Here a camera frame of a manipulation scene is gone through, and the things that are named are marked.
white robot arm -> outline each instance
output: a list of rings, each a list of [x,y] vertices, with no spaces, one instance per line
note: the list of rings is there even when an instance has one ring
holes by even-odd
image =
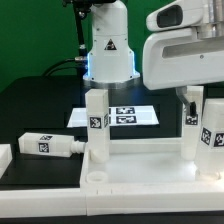
[[[157,33],[144,46],[146,87],[224,81],[223,12],[223,0],[177,0],[150,14],[147,26]]]

white block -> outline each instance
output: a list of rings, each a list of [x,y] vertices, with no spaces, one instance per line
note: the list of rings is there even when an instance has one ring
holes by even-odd
[[[86,215],[80,189],[0,191],[0,218]]]
[[[195,158],[200,173],[224,171],[224,99],[207,99]]]
[[[186,160],[194,160],[201,130],[203,86],[188,86],[185,95],[189,102],[195,102],[197,107],[197,117],[192,118],[186,115],[183,110],[182,121],[182,148],[181,156]]]
[[[108,91],[91,89],[86,94],[86,108],[91,159],[104,163],[109,159],[110,145]]]
[[[6,171],[12,161],[12,152],[10,145],[0,145],[0,178]]]
[[[21,153],[70,157],[73,136],[25,133],[19,138]]]

black square sticker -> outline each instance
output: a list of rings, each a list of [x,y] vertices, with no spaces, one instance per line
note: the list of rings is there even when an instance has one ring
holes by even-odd
[[[201,134],[201,141],[203,141],[205,144],[209,145],[211,141],[212,133],[207,130],[206,128],[203,128],[202,134]]]
[[[93,129],[102,129],[102,119],[101,117],[90,117],[90,128]]]
[[[53,136],[51,135],[43,135],[40,140],[45,140],[45,141],[50,141],[52,139]]]
[[[224,147],[224,133],[215,135],[214,147]]]
[[[198,125],[198,115],[196,114],[195,117],[186,116],[185,124],[186,125]]]
[[[134,114],[135,108],[134,107],[119,107],[116,108],[116,114]]]
[[[39,142],[39,152],[42,153],[49,153],[49,144]]]
[[[136,116],[117,116],[117,124],[134,124],[137,123]]]

white rectangular block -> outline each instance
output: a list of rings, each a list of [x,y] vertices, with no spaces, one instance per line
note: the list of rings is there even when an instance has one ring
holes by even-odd
[[[0,145],[0,178],[6,171],[12,161],[12,152],[10,145]]]
[[[108,91],[91,89],[86,94],[86,108],[91,159],[104,163],[109,159],[110,145]]]

cable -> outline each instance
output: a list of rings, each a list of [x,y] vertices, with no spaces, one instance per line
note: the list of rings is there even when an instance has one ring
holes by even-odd
[[[44,73],[42,74],[42,76],[48,76],[48,73],[53,70],[54,68],[60,66],[60,65],[63,65],[63,64],[66,64],[66,63],[69,63],[69,62],[75,62],[75,59],[74,58],[68,58],[68,59],[65,59],[63,61],[59,61],[57,62],[56,64],[50,66],[47,70],[44,71]]]
[[[57,71],[61,71],[61,70],[67,70],[67,69],[78,69],[78,68],[83,68],[83,66],[75,66],[75,67],[64,67],[64,68],[56,68],[56,69],[53,69],[51,70],[49,73],[47,73],[47,75],[45,75],[46,77],[47,76],[51,76],[53,73],[57,72]]]

